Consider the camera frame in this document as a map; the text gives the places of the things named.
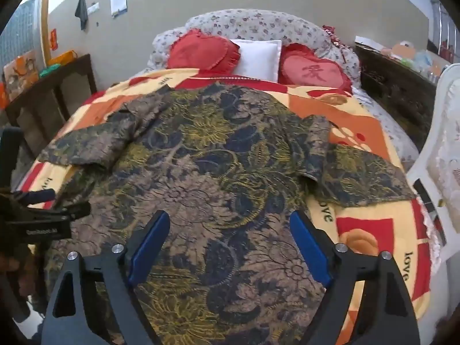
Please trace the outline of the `dark floral patterned shirt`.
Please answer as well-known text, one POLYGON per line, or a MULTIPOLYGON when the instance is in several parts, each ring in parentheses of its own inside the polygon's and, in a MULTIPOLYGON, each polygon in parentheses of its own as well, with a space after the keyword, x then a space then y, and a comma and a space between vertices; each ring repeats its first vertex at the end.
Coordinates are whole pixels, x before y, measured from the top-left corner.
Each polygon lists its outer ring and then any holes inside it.
POLYGON ((138 291, 164 344, 297 344, 324 290, 289 230, 308 195, 343 207, 410 200, 402 171, 332 144, 331 122, 301 118, 268 93, 215 83, 163 87, 100 125, 66 133, 40 159, 74 175, 57 206, 91 214, 52 244, 52 288, 66 253, 93 256, 159 210, 170 231, 138 291))

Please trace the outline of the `orange red patterned blanket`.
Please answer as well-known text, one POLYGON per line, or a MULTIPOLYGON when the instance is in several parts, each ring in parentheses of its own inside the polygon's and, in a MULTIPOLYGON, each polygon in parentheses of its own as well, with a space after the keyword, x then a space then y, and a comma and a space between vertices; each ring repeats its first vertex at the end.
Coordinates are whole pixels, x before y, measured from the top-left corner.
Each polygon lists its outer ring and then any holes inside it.
POLYGON ((429 266, 422 210, 377 120, 335 87, 286 86, 197 69, 152 72, 77 109, 26 175, 57 203, 91 203, 64 254, 123 242, 165 211, 170 231, 141 307, 164 344, 287 344, 323 297, 288 218, 311 216, 357 252, 409 239, 429 266))

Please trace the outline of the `dark wooden table left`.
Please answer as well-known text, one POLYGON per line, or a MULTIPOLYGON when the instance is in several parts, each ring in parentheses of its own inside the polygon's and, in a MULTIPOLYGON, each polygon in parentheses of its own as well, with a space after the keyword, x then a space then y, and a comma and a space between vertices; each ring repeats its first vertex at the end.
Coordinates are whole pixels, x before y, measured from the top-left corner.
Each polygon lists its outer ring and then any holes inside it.
POLYGON ((96 93, 97 85, 91 56, 85 54, 40 78, 30 88, 11 101, 1 111, 1 117, 10 125, 18 127, 21 113, 26 112, 31 116, 33 126, 40 133, 41 139, 45 143, 49 143, 51 137, 45 128, 44 117, 58 115, 63 122, 67 122, 71 116, 68 104, 85 101, 96 93), (76 89, 69 90, 69 96, 66 97, 62 84, 67 79, 75 76, 84 79, 87 84, 84 87, 78 83, 76 89))

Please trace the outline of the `white ornate chair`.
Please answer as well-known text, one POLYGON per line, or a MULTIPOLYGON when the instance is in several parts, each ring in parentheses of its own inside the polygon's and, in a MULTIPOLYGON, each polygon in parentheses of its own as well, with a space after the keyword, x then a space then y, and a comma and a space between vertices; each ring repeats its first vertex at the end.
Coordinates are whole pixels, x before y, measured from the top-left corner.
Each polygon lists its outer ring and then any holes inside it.
POLYGON ((434 112, 422 151, 407 173, 419 182, 438 215, 444 233, 441 261, 459 252, 459 64, 444 70, 437 83, 434 112))

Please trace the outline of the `left red heart pillow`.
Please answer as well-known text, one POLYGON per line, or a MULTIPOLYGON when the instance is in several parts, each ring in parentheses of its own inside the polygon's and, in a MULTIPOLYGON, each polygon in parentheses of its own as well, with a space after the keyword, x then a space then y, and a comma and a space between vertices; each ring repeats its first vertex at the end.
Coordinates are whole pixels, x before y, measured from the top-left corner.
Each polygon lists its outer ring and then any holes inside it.
POLYGON ((239 45, 228 38, 193 29, 180 36, 170 47, 168 69, 199 69, 232 73, 241 58, 239 45))

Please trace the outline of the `red heart pillow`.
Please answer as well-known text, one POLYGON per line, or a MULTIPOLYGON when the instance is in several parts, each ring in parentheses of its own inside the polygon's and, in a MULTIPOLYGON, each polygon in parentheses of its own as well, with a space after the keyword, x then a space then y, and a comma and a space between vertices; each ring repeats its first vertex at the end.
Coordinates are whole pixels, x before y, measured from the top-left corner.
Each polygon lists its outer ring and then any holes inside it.
POLYGON ((168 69, 199 69, 232 73, 241 58, 239 45, 228 38, 193 29, 180 36, 170 47, 168 69))
POLYGON ((281 50, 278 82, 291 86, 329 87, 352 92, 352 81, 336 62, 318 58, 301 44, 284 46, 281 50))

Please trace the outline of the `small white pillow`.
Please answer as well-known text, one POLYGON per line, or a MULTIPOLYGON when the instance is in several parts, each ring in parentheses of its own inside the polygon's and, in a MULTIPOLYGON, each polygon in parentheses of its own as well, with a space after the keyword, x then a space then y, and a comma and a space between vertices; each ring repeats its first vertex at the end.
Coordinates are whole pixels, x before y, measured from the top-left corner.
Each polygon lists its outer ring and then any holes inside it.
POLYGON ((233 70, 237 76, 245 76, 276 83, 278 80, 282 42, 231 39, 239 46, 240 59, 233 70))

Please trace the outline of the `right red heart pillow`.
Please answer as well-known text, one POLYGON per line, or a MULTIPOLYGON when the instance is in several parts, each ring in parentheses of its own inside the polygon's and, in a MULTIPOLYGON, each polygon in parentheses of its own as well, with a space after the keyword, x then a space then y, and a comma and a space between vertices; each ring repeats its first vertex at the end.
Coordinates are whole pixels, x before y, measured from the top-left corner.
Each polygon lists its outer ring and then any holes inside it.
POLYGON ((318 58, 301 44, 284 46, 281 50, 278 82, 291 86, 329 87, 352 92, 352 81, 336 62, 318 58))

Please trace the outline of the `floral white quilt roll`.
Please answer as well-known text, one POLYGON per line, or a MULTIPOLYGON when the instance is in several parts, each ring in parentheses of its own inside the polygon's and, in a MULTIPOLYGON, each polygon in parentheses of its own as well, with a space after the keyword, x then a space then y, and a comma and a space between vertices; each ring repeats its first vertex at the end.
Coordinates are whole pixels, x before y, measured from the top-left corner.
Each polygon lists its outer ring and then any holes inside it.
POLYGON ((224 9, 191 17, 184 26, 164 31, 154 38, 147 68, 164 69, 172 44, 191 29, 228 39, 280 40, 283 45, 305 45, 318 58, 337 62, 353 86, 361 87, 359 57, 336 36, 333 26, 317 26, 298 16, 273 10, 224 9))

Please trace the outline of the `dark cloth on wall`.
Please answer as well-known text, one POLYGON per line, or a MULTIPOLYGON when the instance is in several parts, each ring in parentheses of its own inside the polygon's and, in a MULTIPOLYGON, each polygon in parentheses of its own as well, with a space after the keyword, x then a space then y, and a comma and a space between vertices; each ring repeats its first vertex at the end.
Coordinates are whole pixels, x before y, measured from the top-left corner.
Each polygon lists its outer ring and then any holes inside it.
POLYGON ((85 31, 88 22, 86 0, 78 0, 74 16, 80 20, 80 29, 85 31))

